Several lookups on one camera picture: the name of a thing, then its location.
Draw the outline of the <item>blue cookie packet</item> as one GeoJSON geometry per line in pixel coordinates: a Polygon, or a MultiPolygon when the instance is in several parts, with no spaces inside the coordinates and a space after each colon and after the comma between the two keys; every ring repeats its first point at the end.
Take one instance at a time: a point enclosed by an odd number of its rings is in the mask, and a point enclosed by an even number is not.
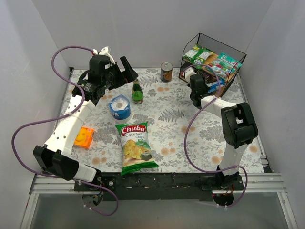
{"type": "MultiPolygon", "coordinates": [[[[220,87],[225,86],[225,81],[224,81],[224,79],[220,79],[219,82],[220,82],[220,87]]],[[[214,92],[215,92],[215,91],[218,91],[218,90],[219,90],[219,85],[218,85],[218,82],[215,81],[215,82],[214,82],[214,92]]]]}

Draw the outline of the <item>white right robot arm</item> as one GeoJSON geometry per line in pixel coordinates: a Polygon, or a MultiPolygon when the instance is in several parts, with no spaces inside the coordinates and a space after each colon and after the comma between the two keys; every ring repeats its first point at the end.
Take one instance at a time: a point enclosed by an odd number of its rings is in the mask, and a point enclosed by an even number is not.
{"type": "Polygon", "coordinates": [[[231,186],[238,180],[239,165],[244,151],[258,136],[258,128],[248,103],[231,103],[214,95],[208,95],[208,86],[202,76],[190,76],[190,99],[200,111],[206,110],[222,121],[226,148],[217,166],[215,184],[219,188],[231,186]]]}

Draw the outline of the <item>green glass bottle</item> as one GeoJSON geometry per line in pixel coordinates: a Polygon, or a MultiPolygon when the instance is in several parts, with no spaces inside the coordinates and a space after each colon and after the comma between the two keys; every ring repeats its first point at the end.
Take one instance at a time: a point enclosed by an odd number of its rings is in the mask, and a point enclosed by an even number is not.
{"type": "Polygon", "coordinates": [[[135,104],[141,104],[143,102],[144,96],[142,88],[139,85],[139,80],[136,79],[133,81],[132,87],[132,99],[135,104]]]}

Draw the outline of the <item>teal Fox's candy bag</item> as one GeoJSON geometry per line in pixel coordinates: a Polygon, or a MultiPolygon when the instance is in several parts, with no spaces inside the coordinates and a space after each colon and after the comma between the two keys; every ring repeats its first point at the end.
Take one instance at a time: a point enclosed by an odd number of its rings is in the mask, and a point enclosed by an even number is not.
{"type": "Polygon", "coordinates": [[[226,80],[231,74],[239,70],[242,64],[225,53],[208,64],[219,78],[226,80]]]}

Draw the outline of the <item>purple M&M bag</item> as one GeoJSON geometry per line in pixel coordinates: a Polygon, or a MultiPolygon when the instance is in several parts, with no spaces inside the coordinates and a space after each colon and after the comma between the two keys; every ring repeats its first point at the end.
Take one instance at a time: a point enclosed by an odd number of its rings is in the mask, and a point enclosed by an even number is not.
{"type": "Polygon", "coordinates": [[[203,78],[206,84],[213,82],[213,76],[207,73],[203,73],[203,78]]]}

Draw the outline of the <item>green candy bag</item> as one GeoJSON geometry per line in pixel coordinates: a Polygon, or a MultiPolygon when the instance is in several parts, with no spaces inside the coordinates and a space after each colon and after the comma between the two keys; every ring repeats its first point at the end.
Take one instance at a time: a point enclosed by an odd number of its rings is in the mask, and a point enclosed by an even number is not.
{"type": "Polygon", "coordinates": [[[190,64],[196,64],[196,69],[204,69],[201,64],[208,65],[209,62],[215,59],[215,53],[199,44],[195,44],[189,51],[187,51],[182,59],[190,64]]]}

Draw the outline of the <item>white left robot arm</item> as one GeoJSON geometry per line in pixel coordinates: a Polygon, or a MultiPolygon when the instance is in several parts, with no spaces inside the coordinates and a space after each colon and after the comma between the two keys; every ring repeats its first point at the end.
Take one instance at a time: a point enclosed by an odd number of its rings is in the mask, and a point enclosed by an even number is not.
{"type": "Polygon", "coordinates": [[[35,146],[34,157],[44,172],[67,181],[76,179],[92,182],[97,174],[93,167],[70,158],[74,141],[88,115],[94,110],[106,90],[119,88],[134,81],[138,74],[126,57],[120,58],[125,70],[121,71],[107,55],[94,55],[89,61],[89,70],[78,79],[66,117],[57,125],[43,146],[35,146]]]}

